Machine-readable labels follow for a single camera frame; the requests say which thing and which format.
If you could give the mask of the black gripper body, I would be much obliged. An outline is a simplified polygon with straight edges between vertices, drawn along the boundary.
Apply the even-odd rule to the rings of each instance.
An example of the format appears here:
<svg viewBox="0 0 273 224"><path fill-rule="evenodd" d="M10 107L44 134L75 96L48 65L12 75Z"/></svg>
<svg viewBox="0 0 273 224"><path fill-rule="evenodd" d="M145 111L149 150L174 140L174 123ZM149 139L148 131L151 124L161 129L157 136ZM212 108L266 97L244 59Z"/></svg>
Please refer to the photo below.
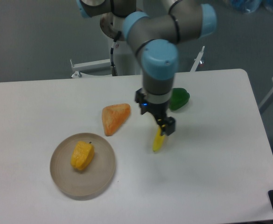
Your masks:
<svg viewBox="0 0 273 224"><path fill-rule="evenodd" d="M164 95L154 95L140 88L135 93L135 102L139 104L141 115L148 112L153 115L157 124L170 123L170 118L167 116L170 92Z"/></svg>

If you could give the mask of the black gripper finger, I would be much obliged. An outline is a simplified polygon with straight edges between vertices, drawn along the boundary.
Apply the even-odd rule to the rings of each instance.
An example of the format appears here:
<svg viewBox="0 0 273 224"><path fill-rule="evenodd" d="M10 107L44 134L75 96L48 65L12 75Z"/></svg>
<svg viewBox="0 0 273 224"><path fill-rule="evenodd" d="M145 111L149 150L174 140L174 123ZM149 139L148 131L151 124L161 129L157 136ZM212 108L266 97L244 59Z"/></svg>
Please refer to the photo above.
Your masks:
<svg viewBox="0 0 273 224"><path fill-rule="evenodd" d="M170 136L175 132L175 119L173 117L165 117L158 120L158 126L161 128L160 136Z"/></svg>

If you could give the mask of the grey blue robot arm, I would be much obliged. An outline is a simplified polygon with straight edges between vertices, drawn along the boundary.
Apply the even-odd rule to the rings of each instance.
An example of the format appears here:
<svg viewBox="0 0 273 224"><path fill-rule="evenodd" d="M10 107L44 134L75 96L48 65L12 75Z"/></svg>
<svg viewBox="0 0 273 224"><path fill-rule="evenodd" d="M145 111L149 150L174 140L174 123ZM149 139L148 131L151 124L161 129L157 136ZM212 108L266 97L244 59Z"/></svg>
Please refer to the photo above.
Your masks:
<svg viewBox="0 0 273 224"><path fill-rule="evenodd" d="M217 27L215 9L194 0L165 0L167 14L150 18L138 11L134 0L79 0L85 18L111 13L122 19L116 36L123 37L143 72L142 88L135 93L141 114L153 115L162 135L175 131L167 115L175 73L179 67L176 45L212 34Z"/></svg>

